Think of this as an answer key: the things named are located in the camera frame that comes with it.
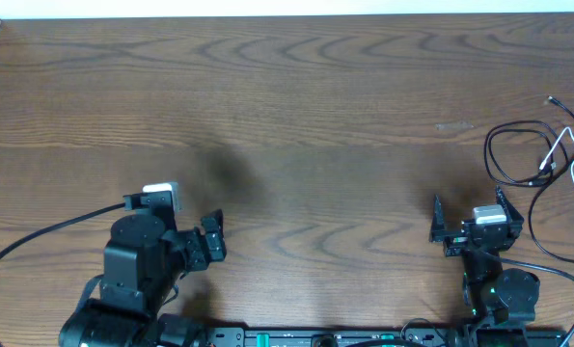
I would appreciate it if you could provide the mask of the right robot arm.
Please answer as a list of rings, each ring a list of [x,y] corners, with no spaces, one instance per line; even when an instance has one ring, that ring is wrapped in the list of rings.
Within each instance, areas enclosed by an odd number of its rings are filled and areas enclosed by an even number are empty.
[[[462,259],[463,300],[473,320],[450,330],[449,346],[527,346],[526,324],[535,318],[539,278],[499,259],[519,238],[523,216],[495,189],[496,202],[475,207],[458,229],[446,223],[442,203],[434,198],[429,241],[443,245],[444,256]]]

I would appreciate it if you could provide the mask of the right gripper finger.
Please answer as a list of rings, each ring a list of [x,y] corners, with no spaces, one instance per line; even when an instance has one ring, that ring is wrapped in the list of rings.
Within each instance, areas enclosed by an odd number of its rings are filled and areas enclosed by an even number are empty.
[[[512,227],[521,227],[524,224],[524,217],[520,212],[509,202],[502,188],[497,185],[495,187],[496,203],[504,210],[507,222]]]
[[[429,233],[430,241],[442,241],[446,235],[447,226],[442,208],[442,203],[438,195],[434,196],[433,215]]]

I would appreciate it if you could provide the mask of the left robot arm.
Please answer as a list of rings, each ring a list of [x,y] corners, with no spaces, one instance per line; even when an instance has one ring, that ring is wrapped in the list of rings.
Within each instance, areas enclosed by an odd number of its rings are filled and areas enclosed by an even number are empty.
[[[60,330],[62,346],[207,346],[207,329],[161,313],[178,295],[178,280],[225,259],[224,214],[214,210],[180,231],[169,190],[127,195],[128,214],[115,222],[103,273],[91,279]]]

